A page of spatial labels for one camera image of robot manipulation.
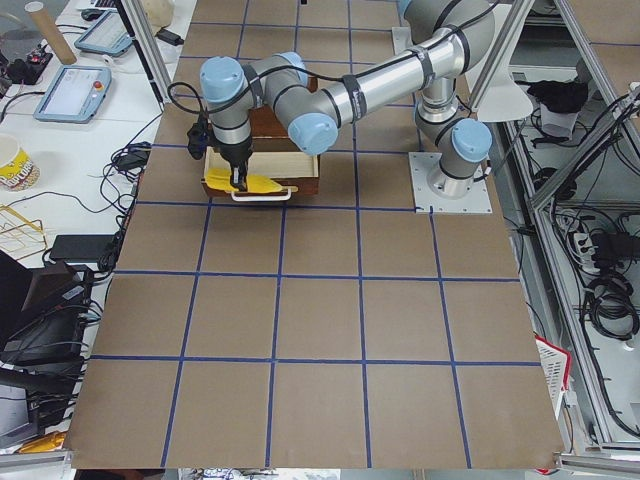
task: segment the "cardboard table surface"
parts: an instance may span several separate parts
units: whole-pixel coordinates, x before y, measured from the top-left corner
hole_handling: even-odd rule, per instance
[[[636,20],[640,18],[640,2],[569,0],[569,5],[615,94],[629,93],[629,84],[638,81],[640,68],[640,28]],[[640,129],[640,119],[633,118],[631,123]]]
[[[389,55],[395,2],[298,4],[200,0],[178,78],[197,85],[213,55],[293,49],[331,73]],[[342,129],[319,195],[271,206],[206,198],[193,118],[166,109],[67,437],[74,466],[553,464],[493,186],[493,215],[415,214],[409,102]]]

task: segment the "metal base plate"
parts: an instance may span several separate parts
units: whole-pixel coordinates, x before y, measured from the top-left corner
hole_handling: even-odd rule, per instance
[[[391,38],[393,39],[393,53],[398,55],[412,44],[411,29],[409,27],[392,27]]]
[[[411,183],[413,184],[413,198],[416,204],[416,213],[454,213],[454,214],[484,214],[493,212],[491,201],[484,180],[475,182],[471,190],[458,200],[442,198],[427,185],[427,174],[433,165],[440,159],[440,153],[410,152],[409,165],[411,166]],[[482,175],[478,167],[476,177]]]

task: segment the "yellow object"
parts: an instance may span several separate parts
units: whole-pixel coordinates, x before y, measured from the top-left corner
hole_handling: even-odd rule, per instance
[[[225,192],[237,192],[229,183],[229,170],[210,168],[204,177],[208,187]],[[282,185],[262,175],[247,175],[247,193],[276,193],[282,191]]]
[[[25,443],[20,447],[18,453],[48,452],[62,446],[66,436],[67,432],[51,432],[42,438]]]
[[[0,250],[14,260],[22,260],[47,248],[41,220],[27,220],[13,208],[0,204]]]
[[[36,183],[40,169],[34,165],[18,140],[0,134],[0,185],[8,190],[24,190]]]

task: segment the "blue tape grid line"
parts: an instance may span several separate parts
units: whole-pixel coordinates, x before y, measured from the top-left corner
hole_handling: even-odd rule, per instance
[[[469,450],[469,439],[467,437],[467,428],[464,423],[464,411],[462,408],[462,399],[460,398],[460,385],[458,382],[458,372],[456,369],[456,360],[453,351],[453,342],[451,338],[451,326],[449,325],[449,315],[447,312],[447,299],[444,291],[444,281],[442,280],[442,266],[440,264],[440,253],[438,251],[438,236],[436,233],[436,222],[433,218],[433,209],[429,212],[429,222],[431,224],[431,234],[433,235],[433,250],[436,257],[436,268],[438,271],[438,284],[440,286],[440,299],[442,301],[442,316],[444,318],[445,330],[447,334],[447,347],[449,348],[449,357],[451,360],[451,374],[453,375],[453,387],[456,394],[456,404],[458,407],[458,416],[460,418],[460,432],[462,434],[462,445],[464,447],[464,456],[467,462],[467,468],[472,468],[471,452]]]
[[[280,221],[280,248],[278,250],[278,274],[276,281],[275,312],[273,315],[273,340],[271,343],[271,368],[269,371],[269,404],[267,408],[267,440],[264,455],[264,465],[271,465],[271,432],[273,426],[273,396],[276,377],[276,361],[278,352],[278,321],[280,317],[280,292],[282,290],[282,264],[284,263],[284,242],[287,228],[287,206],[282,207],[282,220]]]
[[[209,221],[211,219],[213,205],[210,204],[207,207],[207,214],[204,221],[204,227],[202,232],[202,238],[200,240],[200,251],[198,252],[198,263],[196,271],[199,271],[202,266],[202,258],[204,257],[205,245],[207,243],[207,234],[209,232]],[[189,329],[191,327],[191,319],[193,317],[193,308],[195,305],[196,295],[198,293],[198,283],[200,280],[199,275],[195,275],[193,279],[193,288],[191,289],[191,298],[189,300],[189,310],[187,311],[187,321],[184,327],[184,333],[182,336],[182,346],[180,348],[180,357],[178,360],[178,370],[176,372],[176,381],[173,387],[173,397],[171,399],[171,409],[169,411],[169,421],[167,422],[167,431],[165,434],[164,447],[162,449],[161,466],[164,468],[167,462],[167,456],[169,454],[169,446],[171,444],[171,433],[173,430],[173,420],[175,418],[176,406],[178,403],[178,393],[180,391],[180,380],[182,378],[182,367],[184,365],[184,357],[187,351],[187,342],[189,340]]]
[[[191,25],[211,25],[211,26],[223,26],[223,27],[237,27],[237,23],[233,22],[191,22]],[[275,23],[245,23],[247,27],[261,27],[261,28],[291,28],[291,29],[309,29],[309,30],[338,30],[338,31],[354,31],[354,32],[379,32],[389,34],[388,28],[366,28],[366,27],[338,27],[338,26],[317,26],[317,25],[289,25],[289,24],[275,24]]]
[[[255,278],[300,278],[310,280],[364,280],[397,282],[459,282],[459,283],[519,283],[517,278],[467,278],[467,277],[388,277],[376,275],[316,275],[303,273],[251,273],[251,272],[203,272],[203,271],[164,271],[164,270],[124,270],[120,275],[178,275],[200,277],[255,277]]]
[[[216,203],[215,199],[212,199],[212,202],[215,206],[221,208],[246,208],[246,205],[242,205],[239,203]],[[177,202],[177,201],[157,201],[157,200],[140,200],[136,202],[137,205],[159,205],[159,206],[176,206],[176,207],[206,207],[209,202],[203,200],[202,202]],[[251,205],[251,208],[263,208],[263,209],[273,209],[277,208],[273,205],[262,205],[256,204]],[[290,205],[287,204],[287,208],[289,209],[299,209],[299,210],[349,210],[355,211],[356,207],[351,207],[349,205]],[[415,208],[408,207],[360,207],[360,210],[369,210],[373,212],[415,212]]]
[[[541,367],[540,362],[509,361],[460,361],[451,360],[366,360],[351,358],[271,358],[271,357],[206,357],[199,355],[110,355],[94,354],[91,360],[119,360],[135,362],[211,362],[211,363],[286,363],[286,364],[321,364],[321,365],[428,365],[455,367]]]
[[[242,16],[242,26],[240,27],[240,39],[238,40],[238,49],[236,50],[236,57],[240,56],[240,49],[242,48],[242,40],[244,37],[244,29],[247,25],[247,16],[249,15],[250,0],[247,0],[247,4],[244,6],[244,14]]]
[[[349,62],[350,72],[353,73],[353,32],[351,25],[351,2],[347,2],[347,18],[349,21]],[[355,122],[351,125],[352,145],[353,145],[353,177],[355,188],[355,212],[356,212],[356,251],[358,259],[358,311],[360,316],[360,351],[362,355],[362,400],[364,419],[364,441],[367,468],[373,467],[371,455],[371,428],[369,424],[369,387],[367,382],[367,342],[365,331],[365,311],[364,311],[364,284],[362,281],[362,233],[360,225],[360,183],[358,181],[358,142],[356,140]]]
[[[153,148],[187,148],[186,143],[154,143]],[[353,153],[353,150],[342,150],[340,148],[335,148],[328,150],[323,155],[328,153]],[[358,153],[362,154],[372,154],[372,155],[406,155],[407,152],[402,152],[400,150],[359,150]]]

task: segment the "electronic device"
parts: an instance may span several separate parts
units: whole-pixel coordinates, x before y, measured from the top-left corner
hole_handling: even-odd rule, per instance
[[[44,47],[38,45],[27,54],[26,61],[17,59],[7,66],[6,74],[13,83],[35,85],[53,58]]]
[[[0,368],[0,448],[42,435],[65,418],[85,362],[75,357],[20,369]]]
[[[52,309],[84,303],[93,273],[63,262],[28,269],[0,251],[0,349]]]
[[[97,8],[100,10],[115,10],[115,0],[78,0],[76,2],[76,10],[86,10],[88,8]]]
[[[73,44],[85,52],[119,57],[133,42],[118,12],[107,10]]]
[[[11,337],[0,352],[3,363],[16,366],[56,363],[78,358],[88,300],[79,297],[34,319],[31,326]]]
[[[173,33],[166,28],[161,28],[158,33],[156,33],[156,38],[168,43],[169,45],[173,45],[174,47],[184,44],[184,39],[180,35]]]
[[[127,477],[104,470],[78,470],[74,480],[126,480]]]
[[[97,263],[113,242],[113,235],[58,235],[51,247],[51,260]]]
[[[62,66],[33,117],[42,122],[87,123],[110,85],[111,71],[106,67]]]
[[[93,22],[99,19],[103,13],[104,10],[100,10],[99,8],[87,8],[80,12],[80,16],[85,22]]]

